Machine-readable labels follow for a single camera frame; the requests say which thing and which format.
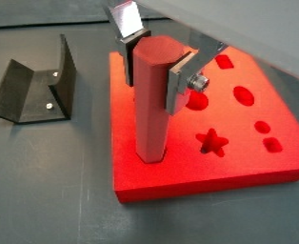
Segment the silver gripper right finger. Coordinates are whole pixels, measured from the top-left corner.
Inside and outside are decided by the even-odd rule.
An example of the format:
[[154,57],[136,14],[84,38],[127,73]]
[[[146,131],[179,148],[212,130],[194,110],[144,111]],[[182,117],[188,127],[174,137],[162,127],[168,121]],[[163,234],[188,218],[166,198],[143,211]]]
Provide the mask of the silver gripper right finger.
[[166,110],[175,115],[190,100],[188,92],[203,93],[210,85],[210,79],[203,75],[204,66],[228,47],[228,45],[203,34],[191,30],[188,51],[170,68]]

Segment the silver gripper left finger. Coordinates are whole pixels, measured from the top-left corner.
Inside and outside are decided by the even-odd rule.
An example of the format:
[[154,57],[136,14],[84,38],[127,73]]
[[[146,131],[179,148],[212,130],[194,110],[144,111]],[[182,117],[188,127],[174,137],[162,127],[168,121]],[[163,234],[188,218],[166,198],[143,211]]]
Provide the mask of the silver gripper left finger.
[[115,30],[124,60],[126,83],[134,86],[134,50],[143,37],[151,36],[144,27],[138,4],[134,0],[103,0],[103,8]]

